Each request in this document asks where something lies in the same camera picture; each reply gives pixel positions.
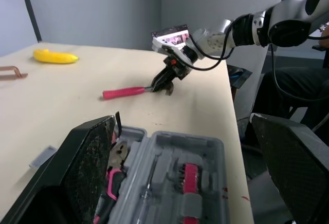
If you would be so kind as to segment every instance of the screwdriver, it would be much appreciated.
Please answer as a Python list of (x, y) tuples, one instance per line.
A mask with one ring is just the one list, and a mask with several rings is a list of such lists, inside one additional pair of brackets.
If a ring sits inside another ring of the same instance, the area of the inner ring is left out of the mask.
[(137, 203), (137, 207), (135, 210), (135, 214), (133, 217), (133, 221), (131, 222), (132, 224), (144, 224), (145, 219), (149, 210), (150, 206), (150, 201), (149, 199), (152, 196), (152, 191), (151, 191), (151, 181), (153, 178), (154, 170), (156, 163), (158, 162), (158, 157), (159, 155), (156, 155), (152, 166), (151, 166), (151, 171), (147, 180), (146, 188), (141, 192), (141, 197)]

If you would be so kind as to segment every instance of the yellow banana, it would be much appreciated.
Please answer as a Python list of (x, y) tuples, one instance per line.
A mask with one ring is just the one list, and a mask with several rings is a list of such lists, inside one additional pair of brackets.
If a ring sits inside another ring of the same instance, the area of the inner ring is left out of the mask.
[(36, 49), (33, 57), (40, 62), (69, 64), (74, 63), (79, 58), (71, 53), (50, 52), (48, 49)]

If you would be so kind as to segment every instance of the table surface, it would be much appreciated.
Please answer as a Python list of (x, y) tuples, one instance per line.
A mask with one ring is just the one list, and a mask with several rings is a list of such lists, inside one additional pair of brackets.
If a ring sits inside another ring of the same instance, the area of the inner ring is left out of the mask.
[[(37, 48), (70, 52), (70, 65), (42, 64)], [(0, 82), (0, 219), (10, 209), (34, 170), (29, 163), (47, 146), (60, 147), (83, 122), (120, 111), (124, 125), (151, 135), (158, 130), (212, 136), (225, 144), (231, 223), (253, 223), (226, 63), (212, 71), (192, 71), (174, 80), (174, 92), (145, 93), (108, 101), (103, 90), (148, 86), (164, 68), (165, 55), (151, 51), (40, 43), (0, 58), (23, 80)], [(214, 61), (196, 63), (206, 67)]]

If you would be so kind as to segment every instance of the gray wall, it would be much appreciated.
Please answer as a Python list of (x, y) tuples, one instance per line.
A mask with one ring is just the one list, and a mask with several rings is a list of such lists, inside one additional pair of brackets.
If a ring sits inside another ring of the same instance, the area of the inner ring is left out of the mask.
[(0, 57), (37, 43), (24, 0), (0, 0)]
[[(234, 19), (245, 13), (254, 13), (280, 0), (162, 0), (162, 26), (188, 24), (191, 31), (209, 27), (224, 18)], [(267, 48), (246, 46), (237, 48), (228, 64), (253, 72), (245, 85), (237, 91), (235, 112), (238, 119), (249, 115)]]
[(31, 0), (42, 41), (151, 49), (160, 0)]

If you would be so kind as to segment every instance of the dark pants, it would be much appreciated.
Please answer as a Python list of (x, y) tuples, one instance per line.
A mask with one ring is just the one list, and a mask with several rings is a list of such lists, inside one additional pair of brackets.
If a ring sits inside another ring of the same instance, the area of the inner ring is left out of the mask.
[[(276, 70), (279, 86), (286, 92), (306, 99), (329, 96), (329, 69), (295, 67)], [(308, 107), (301, 123), (314, 128), (329, 113), (329, 98), (320, 102), (303, 102), (279, 93), (274, 84), (272, 72), (264, 75), (259, 88), (253, 113), (288, 118), (290, 107)], [(315, 134), (329, 145), (329, 122), (322, 125)], [(251, 124), (246, 130), (246, 142), (257, 143)]]

